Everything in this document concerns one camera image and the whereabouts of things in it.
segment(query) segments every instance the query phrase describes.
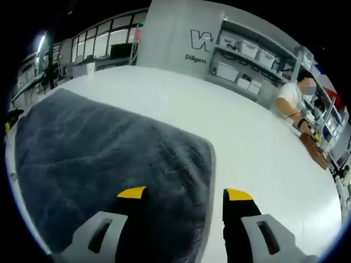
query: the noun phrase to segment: fuzzy gray cloth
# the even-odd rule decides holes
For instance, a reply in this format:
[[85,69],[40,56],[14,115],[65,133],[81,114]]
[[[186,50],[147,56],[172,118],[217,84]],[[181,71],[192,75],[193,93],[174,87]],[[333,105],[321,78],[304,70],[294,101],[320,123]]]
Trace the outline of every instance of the fuzzy gray cloth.
[[157,261],[195,258],[212,209],[205,139],[60,89],[19,120],[15,143],[26,207],[53,252],[119,192],[147,186]]

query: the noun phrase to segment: white box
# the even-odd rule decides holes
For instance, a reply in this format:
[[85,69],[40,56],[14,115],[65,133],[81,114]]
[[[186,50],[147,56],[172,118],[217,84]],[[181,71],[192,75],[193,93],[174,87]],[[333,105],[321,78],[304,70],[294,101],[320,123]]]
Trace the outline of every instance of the white box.
[[344,131],[343,127],[339,124],[338,127],[336,128],[338,133],[342,133]]
[[242,40],[239,43],[239,51],[245,55],[255,58],[258,51],[258,46],[250,43],[249,41]]
[[217,65],[216,75],[218,77],[225,78],[230,81],[235,81],[238,74],[239,74],[238,70],[236,70],[235,68],[227,64],[219,62]]
[[248,91],[255,94],[255,95],[258,95],[259,93],[259,90],[260,90],[260,87],[254,85],[254,84],[250,84],[250,86],[248,87]]
[[221,36],[219,39],[219,45],[224,48],[234,49],[237,40],[230,37]]
[[243,78],[239,78],[239,79],[237,80],[237,85],[238,85],[240,88],[248,89],[248,86],[250,86],[250,81],[247,81],[246,79],[243,79]]
[[261,83],[261,82],[255,81],[255,80],[252,80],[252,81],[251,81],[251,84],[256,85],[256,86],[259,87],[259,88],[262,86],[262,83]]
[[264,66],[268,68],[272,68],[273,63],[275,61],[275,56],[269,54],[264,50],[259,50],[256,56],[256,59]]

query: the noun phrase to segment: white wall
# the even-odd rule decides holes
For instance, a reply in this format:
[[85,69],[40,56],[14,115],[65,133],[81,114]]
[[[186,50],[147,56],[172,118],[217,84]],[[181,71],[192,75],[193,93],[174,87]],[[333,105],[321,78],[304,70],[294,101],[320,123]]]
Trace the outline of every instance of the white wall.
[[[221,15],[261,32],[293,51],[299,44],[271,23],[246,11],[201,0],[153,0],[141,35],[137,65],[167,69],[203,78],[207,73],[218,37]],[[213,41],[207,50],[191,46],[191,30],[209,32]],[[186,60],[193,55],[206,63]]]

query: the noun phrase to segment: black ceiling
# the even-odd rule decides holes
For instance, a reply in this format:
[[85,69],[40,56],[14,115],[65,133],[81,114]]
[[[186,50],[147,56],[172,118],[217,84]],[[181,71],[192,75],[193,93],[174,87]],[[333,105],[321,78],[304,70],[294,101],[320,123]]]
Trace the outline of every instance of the black ceiling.
[[[33,10],[32,2],[21,6]],[[297,1],[281,1],[276,4],[260,4],[251,1],[216,0],[240,8],[279,27],[301,45],[306,46],[322,65],[325,74],[335,86],[344,104],[351,112],[349,100],[351,90],[348,84],[349,70],[347,61],[351,52],[346,39],[349,39],[350,26],[347,8],[333,7],[330,4],[319,6]],[[96,24],[108,17],[129,10],[148,7],[148,1],[58,1],[55,8],[51,1],[37,1],[36,10],[40,16],[29,16],[34,22],[33,28],[27,28],[26,33],[33,37],[40,29],[54,31],[55,41],[73,37],[85,28]]]

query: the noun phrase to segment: storage bin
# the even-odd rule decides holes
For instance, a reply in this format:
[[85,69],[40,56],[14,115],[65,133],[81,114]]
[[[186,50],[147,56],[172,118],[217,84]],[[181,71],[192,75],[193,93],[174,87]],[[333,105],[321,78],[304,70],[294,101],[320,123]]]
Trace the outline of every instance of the storage bin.
[[258,51],[258,46],[250,43],[249,41],[242,40],[239,43],[239,51],[245,55],[255,58]]
[[250,86],[248,86],[248,91],[253,93],[254,95],[258,95],[259,90],[260,90],[260,87],[254,85],[253,83],[251,83]]
[[225,78],[230,81],[235,81],[238,74],[239,74],[238,70],[236,70],[235,68],[227,64],[219,62],[217,65],[216,75],[218,77]]
[[253,81],[251,82],[251,84],[256,85],[256,86],[259,87],[259,88],[262,86],[262,83],[261,83],[261,82],[258,82],[258,81],[255,81],[255,80],[253,80]]
[[243,79],[243,78],[239,78],[239,79],[237,80],[237,85],[238,85],[240,88],[248,89],[248,86],[250,86],[250,81],[247,81],[246,79]]
[[338,133],[342,133],[344,131],[343,127],[338,124],[338,127],[336,127],[336,130],[338,131]]
[[232,39],[232,38],[227,37],[227,36],[221,36],[219,39],[219,45],[221,47],[230,48],[233,50],[236,49],[236,46],[235,46],[236,42],[237,42],[237,40]]
[[312,64],[314,62],[314,55],[306,47],[299,46],[294,48],[294,55],[298,56],[299,52],[303,53],[302,65],[307,70],[311,70]]
[[256,56],[256,59],[263,64],[264,66],[268,68],[272,68],[273,63],[275,61],[275,56],[269,54],[268,52],[264,50],[259,50]]

